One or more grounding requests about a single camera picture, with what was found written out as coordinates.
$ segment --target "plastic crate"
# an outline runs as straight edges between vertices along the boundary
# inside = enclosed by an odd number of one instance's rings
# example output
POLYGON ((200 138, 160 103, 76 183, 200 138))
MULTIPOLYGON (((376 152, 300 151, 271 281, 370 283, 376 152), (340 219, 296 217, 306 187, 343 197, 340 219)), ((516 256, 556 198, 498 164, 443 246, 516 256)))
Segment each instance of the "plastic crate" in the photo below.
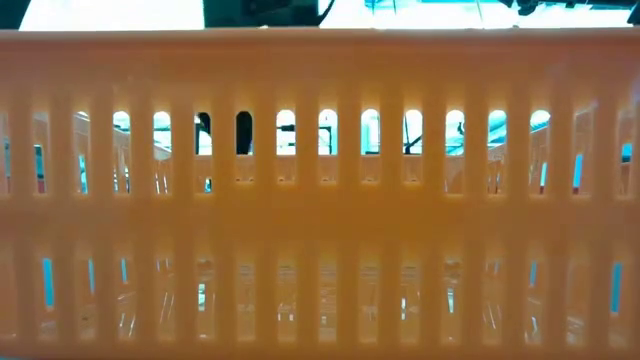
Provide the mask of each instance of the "plastic crate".
POLYGON ((638 55, 633 29, 0 33, 0 356, 637 359, 638 55))

